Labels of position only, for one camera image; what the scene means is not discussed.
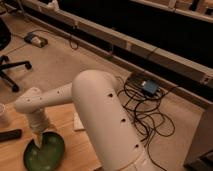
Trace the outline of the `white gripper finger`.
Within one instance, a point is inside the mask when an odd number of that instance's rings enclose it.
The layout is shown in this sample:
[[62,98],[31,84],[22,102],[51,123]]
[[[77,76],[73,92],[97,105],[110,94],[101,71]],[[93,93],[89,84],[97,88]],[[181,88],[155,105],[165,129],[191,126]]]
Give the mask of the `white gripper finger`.
[[34,141],[35,141],[35,145],[38,148],[41,148],[42,147],[42,142],[43,142],[43,134],[42,133],[36,133]]

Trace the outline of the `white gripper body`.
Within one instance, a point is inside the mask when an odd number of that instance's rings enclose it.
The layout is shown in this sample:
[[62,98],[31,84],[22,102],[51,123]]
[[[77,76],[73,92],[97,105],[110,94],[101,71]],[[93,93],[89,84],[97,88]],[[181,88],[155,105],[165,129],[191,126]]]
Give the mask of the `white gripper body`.
[[49,118],[43,109],[27,114],[26,118],[33,133],[44,132],[50,126]]

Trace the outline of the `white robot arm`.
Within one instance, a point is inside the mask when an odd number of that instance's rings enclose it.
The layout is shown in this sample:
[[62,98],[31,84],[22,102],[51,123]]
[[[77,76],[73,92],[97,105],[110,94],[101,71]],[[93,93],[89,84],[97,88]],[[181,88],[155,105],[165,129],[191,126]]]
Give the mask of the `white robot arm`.
[[31,130],[40,133],[49,126],[46,107],[72,103],[104,171],[155,171],[117,97],[117,87],[114,75],[86,70],[47,92],[30,88],[14,107],[25,114]]

